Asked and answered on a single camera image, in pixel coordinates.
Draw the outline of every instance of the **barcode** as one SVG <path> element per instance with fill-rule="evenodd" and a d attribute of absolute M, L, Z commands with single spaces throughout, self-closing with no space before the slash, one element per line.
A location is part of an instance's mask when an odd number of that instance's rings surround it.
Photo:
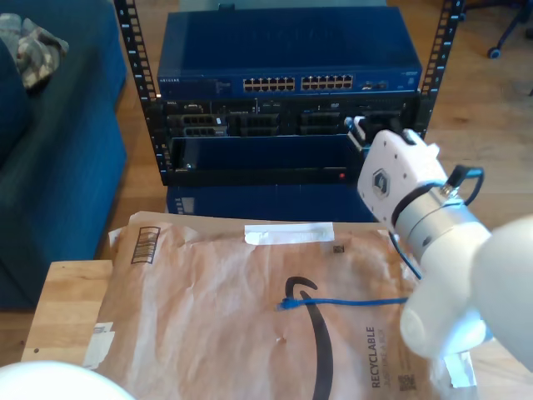
<path fill-rule="evenodd" d="M 160 231 L 159 227 L 142 227 L 139 229 L 139 237 L 133 251 L 132 264 L 139 262 L 153 263 Z"/>
<path fill-rule="evenodd" d="M 416 390 L 415 375 L 398 375 L 398 382 L 400 384 L 400 392 Z"/>

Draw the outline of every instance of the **wooden table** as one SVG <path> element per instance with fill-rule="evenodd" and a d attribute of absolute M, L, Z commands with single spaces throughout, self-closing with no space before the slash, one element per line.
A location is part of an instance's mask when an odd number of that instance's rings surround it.
<path fill-rule="evenodd" d="M 22 360 L 82 365 L 111 272 L 111 261 L 54 262 Z"/>
<path fill-rule="evenodd" d="M 111 271 L 111 261 L 52 264 L 23 361 L 83 363 Z M 471 356 L 481 399 L 533 398 L 533 374 L 497 341 L 472 350 Z M 462 398 L 459 390 L 456 398 Z"/>

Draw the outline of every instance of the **qr code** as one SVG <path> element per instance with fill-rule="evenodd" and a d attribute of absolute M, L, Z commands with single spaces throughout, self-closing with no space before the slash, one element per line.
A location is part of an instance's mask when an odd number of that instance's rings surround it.
<path fill-rule="evenodd" d="M 400 384 L 400 392 L 416 390 L 415 375 L 398 375 L 398 382 Z"/>

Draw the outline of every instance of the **white label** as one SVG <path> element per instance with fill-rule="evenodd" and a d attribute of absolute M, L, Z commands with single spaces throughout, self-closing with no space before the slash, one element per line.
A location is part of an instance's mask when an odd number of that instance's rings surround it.
<path fill-rule="evenodd" d="M 335 240 L 332 222 L 246 225 L 244 227 L 244 235 L 246 243 L 256 246 L 332 242 Z"/>
<path fill-rule="evenodd" d="M 111 332 L 113 322 L 97 323 L 94 326 L 91 342 L 87 347 L 83 367 L 87 369 L 97 369 L 100 363 L 109 353 L 111 343 L 115 338 L 115 332 Z"/>
<path fill-rule="evenodd" d="M 470 352 L 446 356 L 444 357 L 444 363 L 450 374 L 451 385 L 454 388 L 469 388 L 477 385 Z"/>

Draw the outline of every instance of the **blue box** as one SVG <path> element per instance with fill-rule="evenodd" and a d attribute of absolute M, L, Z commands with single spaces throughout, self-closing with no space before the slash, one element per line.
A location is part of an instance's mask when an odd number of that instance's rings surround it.
<path fill-rule="evenodd" d="M 397 7 L 168 14 L 162 99 L 407 93 L 421 64 Z"/>
<path fill-rule="evenodd" d="M 169 187 L 168 212 L 267 221 L 373 223 L 355 187 L 345 184 Z"/>

